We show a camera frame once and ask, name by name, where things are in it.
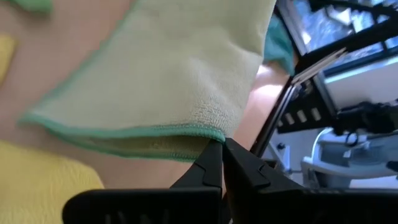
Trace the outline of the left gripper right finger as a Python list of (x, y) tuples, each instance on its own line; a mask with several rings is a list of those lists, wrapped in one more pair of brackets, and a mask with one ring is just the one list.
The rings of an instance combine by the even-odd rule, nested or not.
[(233, 139), (223, 164), (234, 223), (397, 224), (396, 190), (305, 188)]

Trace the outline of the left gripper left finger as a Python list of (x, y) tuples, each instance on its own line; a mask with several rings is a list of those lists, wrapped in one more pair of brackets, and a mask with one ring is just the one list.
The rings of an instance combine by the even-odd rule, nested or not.
[(223, 146), (210, 141), (168, 189), (89, 190), (65, 204), (67, 224), (212, 224), (220, 222)]

